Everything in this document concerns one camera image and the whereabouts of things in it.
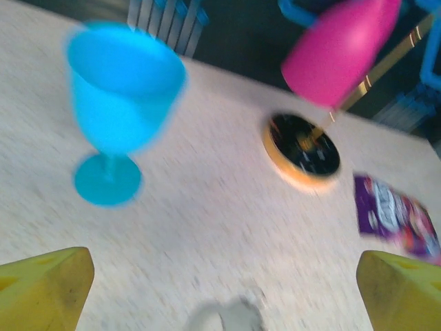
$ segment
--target pink cup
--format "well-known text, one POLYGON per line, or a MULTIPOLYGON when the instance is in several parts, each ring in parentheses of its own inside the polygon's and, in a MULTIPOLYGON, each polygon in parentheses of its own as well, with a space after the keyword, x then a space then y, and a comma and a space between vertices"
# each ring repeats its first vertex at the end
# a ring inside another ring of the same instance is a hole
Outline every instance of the pink cup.
POLYGON ((401 0, 351 0, 326 11, 282 64, 289 88, 312 103, 337 108, 374 64, 400 5, 401 0))

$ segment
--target wine glass stem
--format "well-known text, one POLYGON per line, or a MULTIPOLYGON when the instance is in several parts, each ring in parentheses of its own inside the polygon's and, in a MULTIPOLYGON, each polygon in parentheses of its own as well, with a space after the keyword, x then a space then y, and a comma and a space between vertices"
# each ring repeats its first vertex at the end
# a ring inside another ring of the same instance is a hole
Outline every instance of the wine glass stem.
POLYGON ((108 181, 113 181, 116 166, 116 157, 105 155, 104 158, 104 175, 108 181))

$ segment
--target purple snack packet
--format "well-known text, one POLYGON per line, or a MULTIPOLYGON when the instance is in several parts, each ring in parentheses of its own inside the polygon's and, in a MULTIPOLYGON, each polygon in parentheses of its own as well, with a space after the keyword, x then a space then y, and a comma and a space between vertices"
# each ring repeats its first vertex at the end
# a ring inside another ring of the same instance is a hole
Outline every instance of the purple snack packet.
POLYGON ((441 261, 435 228, 419 201, 365 174, 355 174, 354 183, 361 234, 399 243, 407 252, 428 262, 441 261))

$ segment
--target yellow object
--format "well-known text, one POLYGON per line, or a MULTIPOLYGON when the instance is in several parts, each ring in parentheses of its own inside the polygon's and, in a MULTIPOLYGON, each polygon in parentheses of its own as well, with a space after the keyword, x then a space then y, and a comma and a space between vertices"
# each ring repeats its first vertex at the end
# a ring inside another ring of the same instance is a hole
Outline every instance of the yellow object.
POLYGON ((440 331, 441 268, 363 252, 357 283, 374 331, 440 331))
POLYGON ((74 331, 93 278, 87 248, 0 265, 0 331, 74 331))

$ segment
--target wine glass base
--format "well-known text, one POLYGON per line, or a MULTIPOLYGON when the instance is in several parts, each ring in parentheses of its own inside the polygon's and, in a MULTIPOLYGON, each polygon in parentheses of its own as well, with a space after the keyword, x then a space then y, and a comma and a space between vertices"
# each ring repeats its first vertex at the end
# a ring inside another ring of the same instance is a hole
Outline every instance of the wine glass base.
POLYGON ((74 184, 86 201, 111 207, 134 197, 141 186, 142 174, 131 159, 118 157, 112 177, 106 176, 105 158, 98 154, 86 159, 74 174, 74 184))

